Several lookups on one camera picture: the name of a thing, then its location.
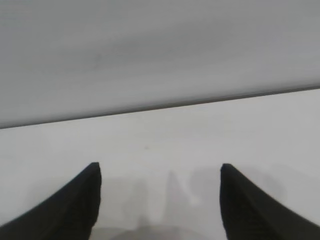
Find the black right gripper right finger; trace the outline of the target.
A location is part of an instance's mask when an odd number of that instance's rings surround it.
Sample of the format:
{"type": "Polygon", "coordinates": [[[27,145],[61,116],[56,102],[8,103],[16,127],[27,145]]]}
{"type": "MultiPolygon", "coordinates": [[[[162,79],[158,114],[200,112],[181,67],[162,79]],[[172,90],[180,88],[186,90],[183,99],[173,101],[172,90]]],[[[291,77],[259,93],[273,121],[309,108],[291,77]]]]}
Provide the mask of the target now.
{"type": "Polygon", "coordinates": [[[220,214],[229,240],[318,240],[320,227],[282,205],[232,164],[220,169],[220,214]]]}

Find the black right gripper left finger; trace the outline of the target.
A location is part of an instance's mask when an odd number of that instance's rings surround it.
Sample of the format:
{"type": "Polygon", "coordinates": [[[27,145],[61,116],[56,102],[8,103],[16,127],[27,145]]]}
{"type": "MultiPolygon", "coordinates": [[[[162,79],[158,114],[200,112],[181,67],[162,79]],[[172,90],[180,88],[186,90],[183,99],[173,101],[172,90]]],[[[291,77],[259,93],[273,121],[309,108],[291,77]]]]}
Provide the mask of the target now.
{"type": "Polygon", "coordinates": [[[88,240],[97,222],[102,175],[97,162],[45,201],[0,227],[2,240],[88,240]]]}

